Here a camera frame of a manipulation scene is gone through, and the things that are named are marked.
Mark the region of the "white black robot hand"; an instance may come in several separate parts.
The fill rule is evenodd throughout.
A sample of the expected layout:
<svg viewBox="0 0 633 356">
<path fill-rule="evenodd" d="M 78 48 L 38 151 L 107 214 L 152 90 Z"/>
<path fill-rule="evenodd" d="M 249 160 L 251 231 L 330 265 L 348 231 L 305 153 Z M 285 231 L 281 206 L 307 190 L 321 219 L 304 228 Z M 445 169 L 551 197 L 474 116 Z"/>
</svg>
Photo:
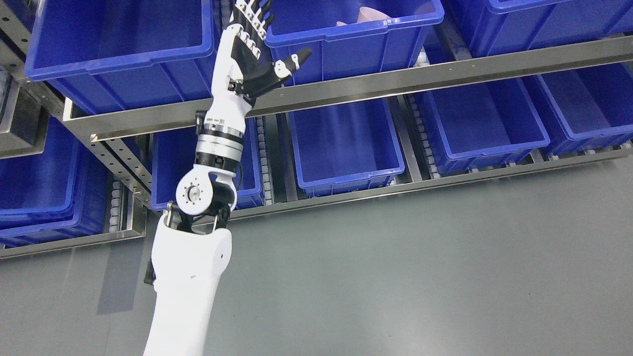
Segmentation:
<svg viewBox="0 0 633 356">
<path fill-rule="evenodd" d="M 226 133 L 246 130 L 246 117 L 256 100 L 282 87 L 312 56 L 312 49 L 276 61 L 263 61 L 267 31 L 273 21 L 272 1 L 236 0 L 228 26 L 220 36 L 212 75 L 213 102 L 207 111 L 205 129 Z"/>
</svg>

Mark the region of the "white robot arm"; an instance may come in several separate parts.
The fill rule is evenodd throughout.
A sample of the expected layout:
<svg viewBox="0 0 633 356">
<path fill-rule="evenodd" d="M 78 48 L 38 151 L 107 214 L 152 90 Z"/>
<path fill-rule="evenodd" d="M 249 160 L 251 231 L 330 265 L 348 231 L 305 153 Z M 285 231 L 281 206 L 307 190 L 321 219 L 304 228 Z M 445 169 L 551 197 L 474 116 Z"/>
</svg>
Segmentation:
<svg viewBox="0 0 633 356">
<path fill-rule="evenodd" d="M 201 356 L 220 277 L 231 258 L 227 227 L 243 151 L 244 114 L 212 114 L 196 160 L 176 188 L 176 208 L 158 221 L 151 251 L 156 303 L 145 356 Z"/>
</svg>

